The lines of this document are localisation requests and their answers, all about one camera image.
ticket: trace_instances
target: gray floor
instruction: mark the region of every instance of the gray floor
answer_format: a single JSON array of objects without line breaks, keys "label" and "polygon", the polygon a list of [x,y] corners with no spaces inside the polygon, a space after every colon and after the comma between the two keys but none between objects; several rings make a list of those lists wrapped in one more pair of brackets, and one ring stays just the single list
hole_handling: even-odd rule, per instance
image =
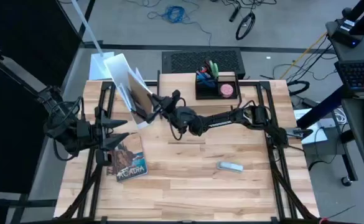
[{"label": "gray floor", "polygon": [[[191,20],[199,22],[203,29],[212,32],[211,45],[307,48],[325,32],[325,22],[340,17],[342,8],[353,6],[357,0],[283,0],[276,6],[260,6],[254,11],[256,24],[252,32],[241,41],[236,41],[234,38],[241,17],[237,17],[232,24],[228,22],[233,11],[231,6],[225,7],[221,2],[212,3],[209,0],[197,2],[200,4],[200,9],[190,15]],[[79,0],[78,3],[85,12],[88,0]],[[196,25],[169,24],[160,19],[149,20],[146,17],[148,12],[162,12],[170,4],[181,5],[188,10],[195,7],[180,0],[162,1],[150,9],[124,0],[97,0],[89,23],[97,39],[104,40],[105,44],[207,45],[208,35],[202,33]],[[72,5],[66,4],[63,7],[78,30],[81,22]],[[86,34],[83,39],[91,40]],[[156,79],[157,70],[161,69],[161,51],[104,50],[115,51],[115,54],[124,53],[130,66],[138,67],[145,79]],[[82,94],[89,75],[92,53],[96,51],[93,49],[78,51],[65,87],[64,98],[74,100]],[[252,80],[257,80],[262,79],[260,75],[270,77],[275,65],[291,63],[299,57],[299,54],[242,52],[242,57],[247,72],[246,77],[250,76]],[[317,78],[323,77],[334,70],[334,62],[334,60],[319,60],[312,71]],[[286,68],[278,68],[275,71],[276,78],[280,77]],[[342,84],[337,74],[330,75],[323,81],[316,81],[310,75],[306,75],[304,80],[310,81],[311,86],[301,96],[314,101],[323,100]],[[359,181],[354,182],[351,187],[344,187],[339,181],[347,174],[340,156],[331,165],[316,165],[310,172],[310,177],[323,217],[356,205],[355,208],[333,220],[364,223],[364,164],[354,142],[348,144],[348,150],[359,178]],[[44,153],[31,199],[57,198],[58,195],[65,164],[54,158],[51,147],[47,147]],[[27,209],[23,220],[46,220],[53,212],[53,208]]]}]

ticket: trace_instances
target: orange cable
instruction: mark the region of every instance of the orange cable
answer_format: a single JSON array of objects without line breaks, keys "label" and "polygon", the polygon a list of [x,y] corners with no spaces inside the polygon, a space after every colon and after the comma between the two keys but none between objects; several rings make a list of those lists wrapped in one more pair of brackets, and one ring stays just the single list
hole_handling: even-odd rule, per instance
[{"label": "orange cable", "polygon": [[323,39],[323,37],[325,37],[325,35],[327,35],[327,32],[325,32],[325,33],[323,33],[323,35],[321,35],[321,37],[320,38],[318,38],[317,40],[316,40],[316,42],[314,42],[314,44],[312,44],[308,49],[306,49],[302,54],[301,54],[301,56],[299,56],[299,58],[297,59],[297,60],[295,60],[295,62],[294,63],[292,63],[291,64],[291,66],[286,70],[286,72],[284,72],[284,74],[283,75],[281,75],[281,77],[280,77],[280,79],[282,79],[282,78],[284,78],[286,75],[287,75],[287,73],[290,71],[290,69],[293,67],[293,66],[295,66],[295,64],[300,60],[300,59],[302,59],[302,57],[303,56],[305,56],[305,54],[307,54],[308,52],[309,52],[309,50],[311,49],[311,48],[313,48],[313,46],[314,45],[316,45],[316,44],[318,44],[319,42],[320,42],[320,40],[322,40]]}]

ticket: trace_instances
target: wooden tabletop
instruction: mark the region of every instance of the wooden tabletop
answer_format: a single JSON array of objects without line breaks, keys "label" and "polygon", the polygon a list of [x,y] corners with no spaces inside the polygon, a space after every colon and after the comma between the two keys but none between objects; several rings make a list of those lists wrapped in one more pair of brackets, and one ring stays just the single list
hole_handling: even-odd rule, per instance
[{"label": "wooden tabletop", "polygon": [[[225,112],[230,110],[230,105],[237,105],[235,100],[195,100],[194,78],[192,73],[162,74],[160,95],[169,96],[179,89],[187,106],[203,116]],[[85,85],[85,113],[91,122],[101,83],[87,81]],[[296,127],[286,82],[271,80],[270,84],[279,126]],[[258,103],[255,87],[242,86],[241,95],[243,103],[248,100]],[[116,133],[137,131],[118,93],[112,118],[129,121],[116,128]],[[182,140],[176,141],[169,128],[166,120],[157,117],[148,127],[138,131],[149,166],[148,175],[118,183],[115,176],[103,171],[96,219],[107,216],[108,220],[268,221],[270,217],[278,216],[263,131],[230,124],[210,129],[201,137],[186,133]],[[296,139],[290,139],[289,143],[302,147]],[[310,212],[318,216],[303,152],[287,148],[285,154],[293,190]],[[88,150],[85,150],[67,162],[55,217],[61,215],[79,193],[87,157]],[[241,164],[244,172],[218,170],[218,161]],[[88,215],[90,195],[85,215]],[[284,193],[283,197],[289,217]]]}]

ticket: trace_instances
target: black tray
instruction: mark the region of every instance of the black tray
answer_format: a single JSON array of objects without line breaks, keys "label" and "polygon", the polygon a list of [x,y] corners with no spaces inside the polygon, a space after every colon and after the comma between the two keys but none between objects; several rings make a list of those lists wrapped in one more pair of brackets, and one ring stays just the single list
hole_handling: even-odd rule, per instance
[{"label": "black tray", "polygon": [[[220,92],[220,87],[223,84],[229,84],[233,87],[233,94],[225,98]],[[195,77],[195,99],[196,100],[230,100],[237,99],[240,95],[240,88],[238,86],[237,75],[219,75],[218,81],[215,83],[214,88],[210,88],[205,84],[197,83],[197,75]]]}]

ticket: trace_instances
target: computer keyboard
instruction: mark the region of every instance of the computer keyboard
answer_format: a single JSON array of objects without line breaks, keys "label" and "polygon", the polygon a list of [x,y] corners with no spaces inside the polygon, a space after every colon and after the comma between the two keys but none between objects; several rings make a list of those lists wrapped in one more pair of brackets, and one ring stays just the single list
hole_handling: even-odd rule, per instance
[{"label": "computer keyboard", "polygon": [[364,62],[360,63],[335,63],[344,84],[350,89],[364,90]]}]

